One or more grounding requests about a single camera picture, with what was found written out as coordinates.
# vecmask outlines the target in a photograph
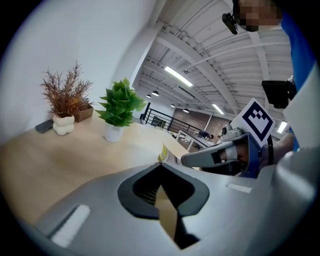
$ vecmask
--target ceiling light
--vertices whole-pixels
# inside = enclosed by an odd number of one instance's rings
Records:
[[[277,132],[281,134],[284,131],[284,129],[286,128],[286,126],[287,126],[287,123],[282,121]]]
[[[176,78],[178,78],[180,81],[184,82],[187,86],[193,86],[192,83],[190,83],[187,79],[185,79],[182,75],[180,75],[179,73],[177,73],[176,71],[174,71],[172,68],[170,67],[166,67],[164,69],[165,71],[168,71],[170,74],[174,75]]]
[[[216,104],[212,104],[212,106],[214,106],[215,109],[218,110],[220,114],[222,114],[222,115],[225,114],[225,113],[222,112],[222,110]]]

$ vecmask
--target white ceiling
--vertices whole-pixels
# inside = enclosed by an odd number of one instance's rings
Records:
[[[289,38],[281,28],[233,35],[222,22],[230,0],[167,0],[159,16],[164,22],[143,63],[139,84],[189,109],[215,109],[235,116],[256,98],[275,118],[282,110],[269,105],[262,80],[287,80],[293,74]],[[189,66],[212,57],[182,71]],[[164,70],[169,66],[188,79],[188,87]]]

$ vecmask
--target person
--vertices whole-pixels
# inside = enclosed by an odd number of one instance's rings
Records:
[[[316,57],[302,31],[285,11],[272,0],[233,0],[233,14],[236,22],[247,31],[263,31],[281,25],[288,35],[291,45],[291,60],[297,93],[302,88],[312,68],[317,64]],[[248,162],[248,146],[236,146],[238,159]],[[288,152],[297,151],[299,144],[294,131],[289,132],[273,146],[273,164]],[[268,165],[268,146],[263,149],[260,168]]]
[[[211,134],[209,137],[206,137],[205,140],[206,140],[207,142],[213,143],[213,142],[214,142],[214,136]]]
[[[209,132],[205,131],[205,130],[201,130],[199,131],[199,137],[207,139],[209,138],[211,135]]]

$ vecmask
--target black metal railing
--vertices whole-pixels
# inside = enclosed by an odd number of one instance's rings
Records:
[[[180,121],[170,115],[157,111],[155,109],[149,108],[144,113],[142,119],[145,124],[154,127],[160,127],[163,130],[178,133],[179,130],[184,130],[187,132],[199,132],[201,129],[188,124],[186,122]]]

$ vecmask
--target white wall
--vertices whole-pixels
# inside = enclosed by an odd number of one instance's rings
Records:
[[[136,76],[135,76],[135,79],[134,79],[133,83],[131,84],[132,89],[134,89],[134,90],[137,90],[138,87],[139,87],[139,82],[140,82],[140,76],[141,76],[142,68],[143,68],[143,66],[141,65],[138,73],[137,73]]]
[[[123,55],[113,75],[113,81],[127,77],[130,85],[134,83],[142,63],[163,25],[164,23],[159,21],[155,27],[146,27],[137,35]]]
[[[82,64],[98,101],[120,60],[148,24],[156,0],[47,0],[25,20],[0,70],[0,144],[48,119],[43,72]]]
[[[172,102],[168,100],[166,97],[163,97],[161,95],[154,96],[152,95],[152,90],[149,90],[145,87],[139,86],[136,90],[136,93],[139,97],[144,98],[146,102],[150,102],[150,108],[154,109],[156,111],[162,112],[168,116],[173,116],[175,112],[175,108],[170,106]],[[146,110],[146,107],[140,112],[134,111],[133,117],[134,118],[140,118],[140,115],[143,114]]]

